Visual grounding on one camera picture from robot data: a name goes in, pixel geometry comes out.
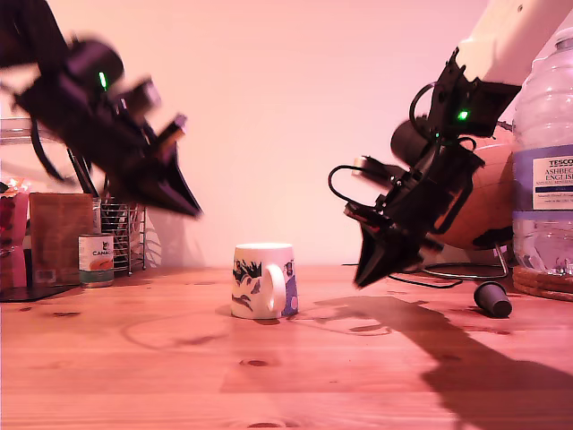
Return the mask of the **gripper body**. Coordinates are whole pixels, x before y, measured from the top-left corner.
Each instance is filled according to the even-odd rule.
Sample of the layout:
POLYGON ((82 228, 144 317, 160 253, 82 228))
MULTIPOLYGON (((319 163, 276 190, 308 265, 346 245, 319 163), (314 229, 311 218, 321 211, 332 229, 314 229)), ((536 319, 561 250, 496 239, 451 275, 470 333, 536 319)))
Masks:
POLYGON ((111 176, 127 176, 154 168, 154 150, 184 137, 187 116, 177 114, 160 131, 138 122, 127 107, 106 101, 70 104, 66 114, 66 145, 84 162, 111 176))
POLYGON ((350 168, 384 189, 371 204, 344 196, 345 214, 376 233, 396 230, 422 248, 441 249, 430 235, 446 232, 474 190, 473 168, 350 168))

